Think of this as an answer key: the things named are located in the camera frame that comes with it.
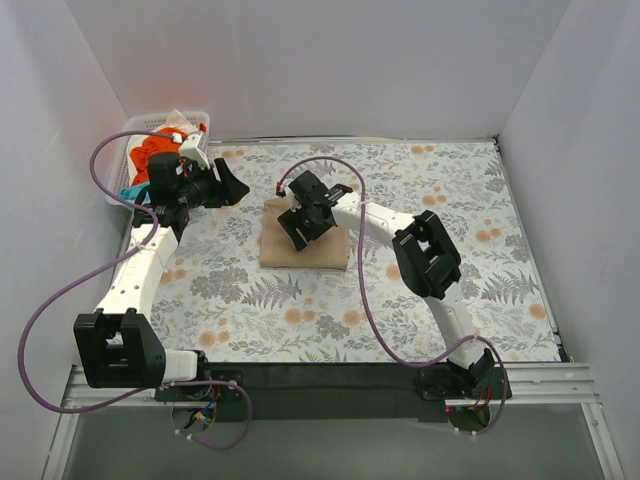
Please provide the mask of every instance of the wire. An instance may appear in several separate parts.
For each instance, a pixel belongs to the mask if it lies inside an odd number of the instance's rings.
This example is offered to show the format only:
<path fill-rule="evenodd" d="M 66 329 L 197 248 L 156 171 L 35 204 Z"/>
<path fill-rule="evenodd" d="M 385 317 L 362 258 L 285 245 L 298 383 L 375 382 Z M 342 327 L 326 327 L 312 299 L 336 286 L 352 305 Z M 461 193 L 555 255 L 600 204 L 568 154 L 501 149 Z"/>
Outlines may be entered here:
<path fill-rule="evenodd" d="M 123 261 L 133 257 L 136 253 L 138 253 L 142 248 L 144 248 L 151 241 L 153 236 L 158 231 L 158 217 L 153 212 L 153 210 L 151 210 L 149 208 L 146 208 L 146 207 L 143 207 L 142 205 L 136 205 L 135 203 L 132 203 L 132 202 L 129 202 L 127 200 L 124 200 L 123 198 L 120 198 L 119 196 L 117 196 L 116 194 L 111 192 L 100 181 L 100 179 L 98 178 L 98 175 L 96 174 L 96 170 L 95 170 L 96 158 L 98 156 L 98 153 L 100 153 L 100 151 L 105 147 L 105 145 L 107 145 L 108 143 L 110 143 L 113 140 L 116 140 L 118 138 L 127 137 L 127 136 L 131 136 L 131 135 L 149 135 L 149 136 L 153 136 L 153 137 L 172 138 L 171 135 L 166 135 L 166 134 L 162 134 L 162 133 L 155 133 L 155 132 L 145 132 L 144 130 L 131 130 L 131 131 L 127 131 L 127 132 L 116 133 L 115 135 L 111 135 L 110 137 L 108 137 L 108 138 L 104 139 L 102 142 L 100 142 L 100 144 L 93 151 L 93 153 L 91 154 L 91 159 L 89 160 L 89 171 L 91 172 L 91 178 L 93 179 L 95 184 L 107 196 L 109 196 L 110 198 L 114 199 L 115 201 L 121 203 L 122 205 L 125 205 L 125 206 L 130 207 L 130 208 L 134 208 L 136 210 L 141 210 L 141 211 L 145 212 L 146 214 L 150 215 L 151 219 L 153 220 L 153 226 L 151 228 L 151 231 L 142 240 L 142 242 L 140 242 L 140 245 L 132 248 L 127 253 L 125 253 L 124 255 L 119 256 L 115 260 L 112 260 L 112 261 L 104 264 L 103 266 L 101 266 L 99 268 L 96 268 L 95 270 L 93 270 L 93 271 L 87 273 L 86 275 L 78 278 L 77 280 L 71 282 L 69 285 L 67 285 L 66 287 L 61 288 L 56 293 L 54 293 L 49 298 L 47 298 L 42 303 L 42 305 L 40 305 L 37 308 L 37 310 L 33 313 L 33 315 L 31 315 L 31 318 L 29 318 L 29 321 L 27 321 L 27 324 L 25 325 L 24 330 L 22 331 L 22 335 L 20 336 L 20 341 L 18 342 L 18 372 L 20 373 L 20 379 L 22 380 L 22 383 L 24 384 L 25 388 L 27 389 L 27 392 L 29 393 L 29 395 L 31 395 L 31 397 L 38 404 L 40 404 L 42 407 L 46 408 L 47 410 L 51 410 L 52 412 L 56 412 L 56 413 L 86 413 L 86 412 L 92 412 L 94 410 L 98 410 L 98 409 L 106 407 L 108 405 L 112 405 L 112 404 L 114 404 L 116 402 L 119 402 L 120 400 L 124 400 L 125 398 L 130 397 L 131 395 L 135 395 L 136 393 L 140 393 L 140 392 L 146 390 L 145 388 L 136 388 L 135 390 L 131 390 L 130 392 L 124 393 L 124 394 L 119 395 L 117 397 L 114 397 L 114 398 L 112 398 L 110 400 L 106 400 L 104 402 L 97 403 L 95 405 L 85 406 L 85 407 L 76 407 L 76 408 L 60 407 L 60 406 L 57 406 L 57 405 L 54 405 L 54 404 L 48 402 L 47 400 L 45 400 L 36 391 L 36 389 L 33 387 L 33 384 L 31 383 L 31 380 L 29 379 L 29 375 L 27 374 L 27 369 L 26 369 L 26 366 L 25 366 L 25 347 L 26 347 L 26 344 L 27 344 L 27 338 L 29 337 L 29 333 L 31 332 L 31 329 L 35 325 L 36 321 L 38 320 L 40 315 L 42 315 L 42 313 L 49 307 L 49 305 L 51 305 L 53 302 L 55 302 L 57 299 L 59 299 L 65 293 L 67 293 L 70 290 L 76 288 L 77 286 L 83 284 L 87 280 L 90 280 L 93 277 L 101 274 L 102 272 L 106 272 L 107 270 L 112 269 L 113 267 L 115 267 L 120 262 L 123 262 Z"/>
<path fill-rule="evenodd" d="M 478 404 L 480 403 L 480 400 L 482 400 L 482 392 L 480 392 L 480 396 L 478 397 L 478 400 L 476 400 L 476 403 L 472 404 L 472 405 L 467 405 L 467 410 L 475 410 L 475 408 L 478 406 Z"/>
<path fill-rule="evenodd" d="M 104 264 L 103 266 L 101 266 L 99 268 L 96 268 L 95 270 L 93 270 L 93 271 L 87 273 L 86 275 L 80 277 L 79 279 L 71 282 L 69 285 L 67 285 L 66 287 L 61 288 L 56 293 L 51 295 L 48 299 L 46 299 L 42 303 L 42 305 L 40 305 L 36 309 L 36 311 L 33 313 L 33 315 L 31 315 L 31 318 L 29 318 L 29 320 L 27 321 L 27 324 L 25 325 L 24 330 L 22 331 L 22 335 L 20 336 L 20 341 L 18 342 L 18 372 L 20 373 L 20 379 L 22 380 L 22 383 L 24 384 L 25 388 L 27 389 L 27 392 L 29 393 L 29 395 L 31 395 L 31 397 L 39 405 L 41 405 L 42 407 L 46 408 L 47 410 L 51 410 L 52 412 L 62 413 L 62 414 L 74 414 L 74 413 L 92 412 L 92 411 L 98 410 L 100 408 L 104 408 L 104 407 L 107 407 L 109 405 L 113 405 L 114 403 L 119 402 L 121 400 L 124 400 L 125 398 L 128 398 L 128 397 L 130 397 L 132 395 L 135 395 L 137 393 L 143 392 L 144 390 L 147 390 L 147 388 L 136 388 L 136 389 L 131 390 L 129 392 L 123 393 L 122 395 L 114 397 L 114 398 L 112 398 L 110 400 L 106 400 L 104 402 L 100 402 L 100 403 L 97 403 L 95 405 L 88 405 L 88 406 L 84 406 L 84 407 L 75 407 L 75 408 L 60 407 L 58 405 L 54 405 L 54 404 L 48 402 L 47 400 L 45 400 L 36 391 L 36 389 L 34 388 L 33 384 L 31 383 L 31 380 L 29 379 L 29 375 L 27 374 L 27 369 L 26 369 L 26 365 L 25 365 L 25 347 L 26 347 L 26 344 L 27 344 L 27 339 L 29 337 L 29 333 L 33 329 L 33 326 L 35 325 L 35 323 L 38 320 L 38 318 L 40 317 L 40 315 L 42 315 L 42 313 L 47 309 L 47 307 L 49 307 L 49 305 L 51 305 L 53 302 L 55 302 L 57 299 L 59 299 L 65 293 L 67 293 L 70 290 L 74 289 L 75 287 L 83 284 L 87 280 L 90 280 L 93 277 L 101 274 L 102 272 L 110 270 L 114 266 L 118 265 L 120 262 L 123 262 L 123 261 L 133 257 L 136 253 L 138 253 L 140 250 L 142 250 L 151 241 L 151 239 L 154 237 L 154 235 L 158 231 L 158 228 L 159 228 L 158 217 L 156 216 L 156 214 L 153 212 L 152 209 L 144 207 L 142 205 L 137 205 L 136 203 L 132 203 L 132 202 L 129 202 L 127 200 L 124 200 L 123 198 L 120 198 L 118 195 L 116 195 L 115 193 L 110 191 L 100 181 L 100 179 L 98 178 L 98 175 L 96 174 L 95 163 L 96 163 L 96 158 L 98 157 L 98 154 L 100 153 L 100 151 L 107 144 L 109 144 L 110 142 L 112 142 L 112 141 L 114 141 L 114 140 L 116 140 L 118 138 L 129 137 L 131 135 L 148 135 L 148 136 L 151 136 L 151 137 L 173 138 L 172 135 L 167 135 L 167 134 L 164 134 L 164 133 L 156 133 L 156 132 L 146 132 L 144 130 L 129 130 L 129 131 L 126 131 L 126 132 L 116 133 L 115 135 L 111 135 L 110 137 L 107 137 L 106 139 L 104 139 L 95 148 L 95 150 L 91 154 L 91 159 L 89 160 L 89 171 L 91 172 L 91 178 L 93 179 L 94 183 L 108 197 L 114 199 L 116 202 L 121 203 L 122 205 L 125 205 L 127 207 L 130 207 L 130 208 L 133 208 L 133 209 L 136 209 L 136 210 L 141 210 L 141 211 L 145 212 L 147 215 L 151 216 L 151 220 L 153 221 L 153 226 L 151 227 L 151 231 L 149 232 L 149 234 L 146 237 L 144 237 L 144 239 L 140 242 L 139 245 L 135 246 L 134 248 L 129 250 L 124 255 L 119 256 L 115 260 L 112 260 L 112 261 Z M 244 397 L 245 401 L 247 402 L 247 420 L 245 422 L 244 429 L 242 430 L 240 435 L 234 441 L 232 441 L 232 442 L 230 442 L 228 444 L 219 445 L 219 444 L 215 444 L 213 442 L 209 442 L 209 441 L 206 441 L 206 440 L 201 440 L 201 439 L 194 438 L 197 442 L 202 443 L 203 445 L 206 445 L 206 446 L 208 446 L 210 448 L 213 448 L 215 450 L 227 450 L 229 448 L 233 448 L 234 446 L 236 446 L 238 443 L 240 443 L 244 439 L 244 437 L 246 436 L 247 432 L 249 431 L 249 425 L 251 423 L 251 419 L 253 418 L 253 405 L 251 403 L 251 399 L 249 398 L 249 394 L 247 394 L 247 392 L 242 387 L 240 387 L 239 385 L 235 385 L 235 384 L 232 384 L 230 382 L 218 381 L 218 380 L 210 380 L 209 379 L 209 380 L 202 380 L 202 381 L 174 382 L 174 383 L 172 383 L 172 386 L 178 386 L 178 387 L 191 387 L 191 386 L 199 386 L 199 385 L 210 385 L 211 388 L 213 388 L 215 385 L 217 385 L 219 387 L 220 386 L 226 386 L 226 387 L 229 387 L 229 388 L 235 388 L 238 392 L 240 392 L 240 394 L 242 394 L 242 396 Z M 180 433 L 188 435 L 188 432 L 186 432 L 185 430 L 181 430 Z"/>
<path fill-rule="evenodd" d="M 498 364 L 500 365 L 500 369 L 502 371 L 503 388 L 502 388 L 502 398 L 501 398 L 500 406 L 498 407 L 498 411 L 496 412 L 496 415 L 493 418 L 493 420 L 491 422 L 489 422 L 489 424 L 486 427 L 484 427 L 482 430 L 479 430 L 477 432 L 463 432 L 463 433 L 465 433 L 467 435 L 481 435 L 481 434 L 489 432 L 496 425 L 498 420 L 500 420 L 500 417 L 502 417 L 502 413 L 504 411 L 504 406 L 505 406 L 505 403 L 507 401 L 507 392 L 509 390 L 509 379 L 507 378 L 507 370 L 506 370 L 506 368 L 504 366 L 504 362 L 502 361 L 502 358 L 500 357 L 500 354 L 498 353 L 498 351 L 495 349 L 493 344 L 487 338 L 481 337 L 481 336 L 474 336 L 474 335 L 468 335 L 466 337 L 461 338 L 456 343 L 451 345 L 444 353 L 438 355 L 433 360 L 429 360 L 428 362 L 423 362 L 423 363 L 408 362 L 408 361 L 404 360 L 403 358 L 401 358 L 400 356 L 398 356 L 391 349 L 391 347 L 389 347 L 389 345 L 387 345 L 387 343 L 385 342 L 384 338 L 382 337 L 382 334 L 378 330 L 378 327 L 376 326 L 375 321 L 373 319 L 373 315 L 371 313 L 371 309 L 369 308 L 369 301 L 367 299 L 367 291 L 366 291 L 366 286 L 365 286 L 365 283 L 364 283 L 364 256 L 363 256 L 363 251 L 364 251 L 364 227 L 365 227 L 365 223 L 366 223 L 366 208 L 367 207 L 366 207 L 366 203 L 365 203 L 365 201 L 366 201 L 366 186 L 365 186 L 365 181 L 364 181 L 364 177 L 362 176 L 362 174 L 353 165 L 351 165 L 349 162 L 347 162 L 345 160 L 342 160 L 342 159 L 337 158 L 337 157 L 319 155 L 319 156 L 316 156 L 316 157 L 306 158 L 304 160 L 300 160 L 299 162 L 294 163 L 291 167 L 289 167 L 289 169 L 284 173 L 284 175 L 282 175 L 282 177 L 280 178 L 280 181 L 276 184 L 276 189 L 279 189 L 280 187 L 282 187 L 282 185 L 284 184 L 284 181 L 287 178 L 287 176 L 291 172 L 293 172 L 296 168 L 298 168 L 301 165 L 304 165 L 305 163 L 314 162 L 314 161 L 317 161 L 317 160 L 329 160 L 331 162 L 337 162 L 337 163 L 340 163 L 341 165 L 344 165 L 349 170 L 351 170 L 355 174 L 356 177 L 358 177 L 358 181 L 360 182 L 360 185 L 361 185 L 361 189 L 360 189 L 361 208 L 360 208 L 360 229 L 359 229 L 359 232 L 358 232 L 358 248 L 357 248 L 358 283 L 360 284 L 360 296 L 362 297 L 362 305 L 364 307 L 364 311 L 365 311 L 365 314 L 367 316 L 367 320 L 369 321 L 369 325 L 371 326 L 371 330 L 373 330 L 373 334 L 375 335 L 376 339 L 380 343 L 380 346 L 384 349 L 385 352 L 387 352 L 387 354 L 391 358 L 393 358 L 399 364 L 404 365 L 406 367 L 422 369 L 422 368 L 428 368 L 428 367 L 431 367 L 431 366 L 437 364 L 441 360 L 443 360 L 446 357 L 448 357 L 449 355 L 451 355 L 462 344 L 464 344 L 464 343 L 466 343 L 468 341 L 478 340 L 478 341 L 484 343 L 485 345 L 487 345 L 487 347 L 489 347 L 489 349 L 491 350 L 493 355 L 496 357 L 496 360 L 498 361 Z"/>
<path fill-rule="evenodd" d="M 144 202 L 144 198 L 147 196 L 148 191 L 149 185 L 145 185 L 144 187 L 142 187 L 138 192 L 138 195 L 136 195 L 136 200 L 133 203 L 135 203 L 136 205 L 142 205 L 142 202 Z"/>
<path fill-rule="evenodd" d="M 206 378 L 205 380 L 212 380 L 211 375 L 209 375 L 209 377 Z M 211 385 L 209 388 L 207 388 L 205 390 L 205 392 L 202 395 L 200 395 L 199 397 L 197 397 L 196 395 L 187 395 L 187 398 L 189 400 L 202 400 L 204 397 L 206 397 L 207 395 L 209 395 L 212 392 L 213 392 L 213 385 Z"/>
<path fill-rule="evenodd" d="M 194 423 L 196 423 L 196 414 L 198 413 L 198 410 L 191 410 L 191 415 L 189 415 L 189 420 L 187 421 L 187 423 L 185 423 L 184 427 L 182 427 L 183 430 L 187 430 L 189 428 L 191 428 L 193 426 Z"/>
<path fill-rule="evenodd" d="M 211 407 L 213 407 L 216 404 L 215 400 L 211 400 L 209 403 L 207 403 L 206 407 L 204 407 L 202 410 L 200 410 L 200 412 L 204 413 L 205 411 L 209 410 Z"/>
<path fill-rule="evenodd" d="M 491 387 L 487 387 L 488 393 L 487 393 L 487 400 L 484 402 L 484 404 L 479 408 L 479 410 L 482 410 L 483 408 L 485 408 L 487 405 L 489 405 L 489 402 L 491 401 Z"/>

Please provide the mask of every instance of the white basket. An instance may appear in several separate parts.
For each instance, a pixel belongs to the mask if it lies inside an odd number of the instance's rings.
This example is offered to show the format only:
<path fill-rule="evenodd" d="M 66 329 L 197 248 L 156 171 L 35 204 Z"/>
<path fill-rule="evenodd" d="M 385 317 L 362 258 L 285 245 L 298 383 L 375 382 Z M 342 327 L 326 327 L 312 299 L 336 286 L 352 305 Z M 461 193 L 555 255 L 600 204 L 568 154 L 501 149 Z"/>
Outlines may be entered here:
<path fill-rule="evenodd" d="M 189 120 L 193 125 L 198 127 L 201 123 L 207 127 L 207 131 L 209 132 L 209 115 L 205 112 L 181 112 L 187 120 Z M 132 117 L 127 120 L 127 123 L 124 124 L 123 131 L 125 130 L 146 130 L 150 132 L 154 128 L 158 128 L 162 125 L 169 116 L 169 112 L 166 113 L 150 113 L 148 115 L 139 115 L 137 117 Z M 116 153 L 113 158 L 113 163 L 111 164 L 111 173 L 109 174 L 109 183 L 107 186 L 109 190 L 116 195 L 120 194 L 120 190 L 123 188 L 127 188 L 131 186 L 131 178 L 129 177 L 129 159 L 127 158 L 127 144 L 129 143 L 129 138 L 131 137 L 123 137 L 116 148 Z M 120 205 L 121 203 L 116 202 L 113 198 L 105 195 L 107 202 L 111 205 Z"/>

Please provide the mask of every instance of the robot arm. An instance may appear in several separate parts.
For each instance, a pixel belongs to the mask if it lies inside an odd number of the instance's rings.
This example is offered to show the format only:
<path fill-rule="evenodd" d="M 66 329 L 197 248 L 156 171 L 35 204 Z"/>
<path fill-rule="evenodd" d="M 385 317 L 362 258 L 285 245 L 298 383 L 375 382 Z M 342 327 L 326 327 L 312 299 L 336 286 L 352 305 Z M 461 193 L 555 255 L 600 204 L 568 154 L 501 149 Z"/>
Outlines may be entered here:
<path fill-rule="evenodd" d="M 92 387 L 157 387 L 197 377 L 198 352 L 165 349 L 148 319 L 162 273 L 189 222 L 189 210 L 234 205 L 249 192 L 222 158 L 209 164 L 206 143 L 204 132 L 196 132 L 179 153 L 149 159 L 151 202 L 146 206 L 158 217 L 159 228 L 149 244 L 121 264 L 95 311 L 78 315 L 74 324 Z M 128 250 L 137 248 L 152 226 L 150 215 L 136 211 Z M 122 343 L 110 342 L 118 334 Z"/>
<path fill-rule="evenodd" d="M 344 185 L 328 189 L 306 171 L 279 194 L 288 198 L 291 210 L 278 220 L 298 250 L 332 226 L 360 229 L 360 196 Z M 460 255 L 435 213 L 413 216 L 367 203 L 365 232 L 394 249 L 403 281 L 431 309 L 447 348 L 477 335 L 459 283 Z M 477 340 L 457 348 L 449 361 L 466 371 L 493 366 L 491 354 Z"/>

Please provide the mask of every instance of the white wall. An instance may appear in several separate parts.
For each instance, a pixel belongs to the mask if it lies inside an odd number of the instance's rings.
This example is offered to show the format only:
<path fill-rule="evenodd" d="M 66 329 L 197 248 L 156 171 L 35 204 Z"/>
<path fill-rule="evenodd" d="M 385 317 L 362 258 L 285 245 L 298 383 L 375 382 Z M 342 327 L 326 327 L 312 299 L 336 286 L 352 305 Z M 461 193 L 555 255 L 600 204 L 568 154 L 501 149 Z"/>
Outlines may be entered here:
<path fill-rule="evenodd" d="M 125 118 L 62 0 L 2 0 L 0 44 L 0 478 L 33 480 L 57 416 L 20 383 L 18 337 L 46 297 L 116 253 L 124 219 L 97 193 L 88 160 Z M 75 316 L 95 306 L 108 280 L 54 304 L 34 329 L 27 367 L 51 402 L 77 355 Z"/>
<path fill-rule="evenodd" d="M 640 478 L 640 0 L 573 0 L 502 134 L 569 353 Z"/>
<path fill-rule="evenodd" d="M 66 0 L 130 115 L 217 137 L 498 133 L 569 0 Z"/>

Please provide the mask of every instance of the red cloth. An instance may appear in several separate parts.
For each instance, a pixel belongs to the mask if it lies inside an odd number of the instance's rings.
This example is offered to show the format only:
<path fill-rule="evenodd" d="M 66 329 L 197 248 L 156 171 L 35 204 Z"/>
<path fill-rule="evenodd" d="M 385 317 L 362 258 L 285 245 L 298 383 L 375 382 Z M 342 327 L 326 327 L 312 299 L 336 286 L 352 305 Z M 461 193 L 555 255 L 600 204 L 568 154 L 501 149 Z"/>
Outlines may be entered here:
<path fill-rule="evenodd" d="M 186 138 L 186 134 L 182 130 L 178 130 L 173 127 L 166 127 L 162 130 L 158 131 L 159 133 L 168 133 L 174 134 L 179 133 L 184 140 Z M 149 173 L 147 172 L 147 167 L 149 166 L 149 157 L 156 153 L 162 152 L 175 152 L 178 153 L 178 149 L 180 148 L 180 144 L 173 143 L 173 140 L 170 138 L 163 137 L 147 137 L 144 142 L 142 142 L 142 146 L 136 147 L 131 150 L 131 161 L 133 165 L 136 167 L 136 171 L 138 172 L 136 176 L 133 178 L 133 182 L 131 182 L 131 186 L 139 185 L 144 182 L 149 181 Z"/>

